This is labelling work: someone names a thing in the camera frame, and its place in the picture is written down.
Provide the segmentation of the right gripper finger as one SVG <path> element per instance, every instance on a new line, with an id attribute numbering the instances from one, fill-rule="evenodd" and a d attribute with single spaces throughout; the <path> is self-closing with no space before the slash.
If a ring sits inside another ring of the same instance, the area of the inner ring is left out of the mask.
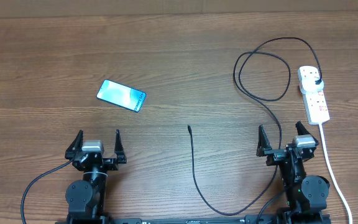
<path id="1" fill-rule="evenodd" d="M 257 145 L 256 156 L 258 157 L 266 156 L 267 153 L 270 153 L 272 147 L 270 145 L 270 141 L 267 137 L 264 127 L 262 125 L 260 125 L 258 128 L 258 134 L 259 134 L 259 140 Z"/>
<path id="2" fill-rule="evenodd" d="M 304 127 L 304 125 L 301 123 L 301 121 L 298 121 L 296 124 L 296 130 L 299 136 L 303 136 L 303 135 L 310 135 L 313 140 L 314 140 L 314 145 L 318 146 L 319 145 L 319 141 Z"/>

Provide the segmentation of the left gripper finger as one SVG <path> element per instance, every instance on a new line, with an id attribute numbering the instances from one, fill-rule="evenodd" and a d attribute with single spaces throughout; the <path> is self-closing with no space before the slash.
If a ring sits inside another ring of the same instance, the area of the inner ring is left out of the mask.
<path id="1" fill-rule="evenodd" d="M 74 141 L 65 151 L 65 159 L 73 159 L 78 152 L 81 151 L 83 145 L 83 131 L 79 130 Z"/>
<path id="2" fill-rule="evenodd" d="M 127 157 L 124 152 L 124 148 L 121 142 L 121 135 L 120 131 L 116 130 L 116 141 L 114 146 L 114 153 L 116 154 L 116 163 L 117 164 L 126 164 L 127 163 Z"/>

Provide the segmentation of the blue-screen smartphone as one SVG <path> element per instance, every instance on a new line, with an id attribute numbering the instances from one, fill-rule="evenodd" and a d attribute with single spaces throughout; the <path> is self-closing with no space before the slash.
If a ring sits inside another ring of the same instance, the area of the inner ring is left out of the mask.
<path id="1" fill-rule="evenodd" d="M 131 88 L 111 80 L 104 80 L 96 97 L 114 105 L 138 113 L 147 97 L 143 91 Z"/>

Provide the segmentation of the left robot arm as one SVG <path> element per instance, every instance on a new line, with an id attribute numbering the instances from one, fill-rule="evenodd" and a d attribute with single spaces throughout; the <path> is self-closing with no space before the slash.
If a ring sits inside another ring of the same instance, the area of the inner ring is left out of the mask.
<path id="1" fill-rule="evenodd" d="M 68 203 L 67 223 L 113 223 L 108 212 L 104 211 L 108 172 L 118 170 L 127 158 L 116 130 L 115 157 L 104 157 L 104 146 L 100 140 L 83 140 L 79 131 L 75 140 L 65 151 L 74 168 L 83 173 L 81 180 L 72 182 L 65 193 Z"/>

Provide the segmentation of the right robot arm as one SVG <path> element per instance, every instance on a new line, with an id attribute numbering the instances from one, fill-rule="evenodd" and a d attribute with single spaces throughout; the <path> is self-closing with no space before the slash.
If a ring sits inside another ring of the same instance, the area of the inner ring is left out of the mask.
<path id="1" fill-rule="evenodd" d="M 296 123 L 298 134 L 284 149 L 273 149 L 264 127 L 259 126 L 259 141 L 256 155 L 265 157 L 268 166 L 280 169 L 283 191 L 288 207 L 280 208 L 274 215 L 264 215 L 263 207 L 256 223 L 330 223 L 329 215 L 323 215 L 327 208 L 330 183 L 320 175 L 307 175 L 303 163 L 314 158 L 319 145 L 301 122 Z"/>

